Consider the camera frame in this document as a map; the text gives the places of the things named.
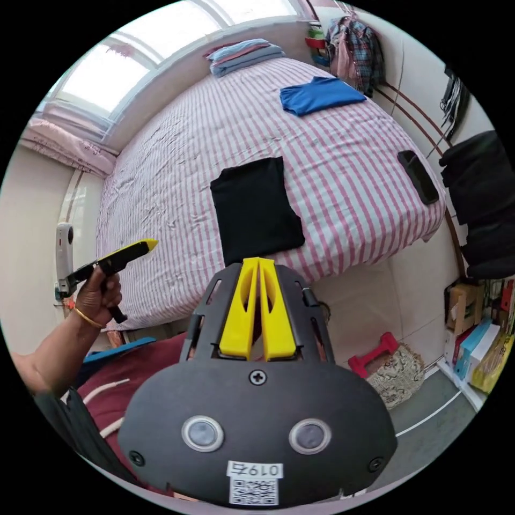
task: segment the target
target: printed number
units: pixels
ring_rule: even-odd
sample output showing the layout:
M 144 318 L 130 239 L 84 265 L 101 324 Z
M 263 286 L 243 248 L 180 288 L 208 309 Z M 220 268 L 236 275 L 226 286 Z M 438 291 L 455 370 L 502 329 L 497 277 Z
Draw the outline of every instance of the printed number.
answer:
M 253 479 L 281 479 L 283 467 L 277 463 L 245 463 L 229 461 L 227 475 L 231 477 L 251 477 Z

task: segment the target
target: yellow gripper fingers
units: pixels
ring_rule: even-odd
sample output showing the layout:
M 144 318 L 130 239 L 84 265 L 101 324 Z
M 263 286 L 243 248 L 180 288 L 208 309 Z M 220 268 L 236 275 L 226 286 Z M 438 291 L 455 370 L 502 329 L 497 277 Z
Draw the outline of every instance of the yellow gripper fingers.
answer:
M 272 259 L 259 259 L 261 329 L 265 361 L 291 358 L 297 346 Z
M 249 360 L 251 357 L 256 311 L 259 258 L 243 260 L 238 283 L 225 321 L 220 351 L 225 356 Z

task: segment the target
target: pink striped sheet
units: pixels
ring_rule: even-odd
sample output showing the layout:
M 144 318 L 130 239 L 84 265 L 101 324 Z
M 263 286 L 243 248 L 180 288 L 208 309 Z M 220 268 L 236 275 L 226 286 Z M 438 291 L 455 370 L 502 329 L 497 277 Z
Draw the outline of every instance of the pink striped sheet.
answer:
M 227 167 L 282 156 L 290 203 L 303 221 L 300 249 L 272 256 L 310 283 L 376 263 L 434 234 L 445 213 L 425 206 L 396 154 L 405 131 L 372 100 L 297 118 L 279 89 L 329 74 L 288 58 L 206 77 L 155 116 L 106 179 L 97 252 L 142 238 L 159 245 L 121 273 L 122 311 L 110 329 L 136 329 L 191 314 L 224 267 L 210 182 Z

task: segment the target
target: black handle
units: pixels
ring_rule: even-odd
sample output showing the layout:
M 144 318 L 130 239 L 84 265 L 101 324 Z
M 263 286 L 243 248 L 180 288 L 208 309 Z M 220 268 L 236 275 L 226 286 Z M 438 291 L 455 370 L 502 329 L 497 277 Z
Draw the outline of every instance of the black handle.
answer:
M 112 275 L 112 272 L 111 270 L 109 270 L 109 265 L 107 263 L 99 262 L 98 265 L 108 278 L 110 275 Z M 104 294 L 107 291 L 107 279 L 105 279 L 100 285 L 100 291 L 102 292 L 102 294 Z M 122 313 L 122 310 L 118 306 L 110 307 L 109 313 L 113 316 L 114 321 L 116 323 L 123 323 L 128 319 L 127 315 L 124 315 Z
M 102 284 L 100 285 L 100 291 L 102 293 L 105 293 L 107 291 L 107 281 L 102 282 Z M 122 313 L 122 310 L 118 306 L 110 307 L 109 313 L 113 316 L 116 323 L 123 323 L 128 318 L 127 315 L 124 315 Z

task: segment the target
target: qr code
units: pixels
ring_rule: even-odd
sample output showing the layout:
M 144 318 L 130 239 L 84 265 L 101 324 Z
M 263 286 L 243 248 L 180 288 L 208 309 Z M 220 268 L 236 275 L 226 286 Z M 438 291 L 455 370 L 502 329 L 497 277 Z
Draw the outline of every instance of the qr code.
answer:
M 243 480 L 232 477 L 229 502 L 240 506 L 277 506 L 277 480 Z

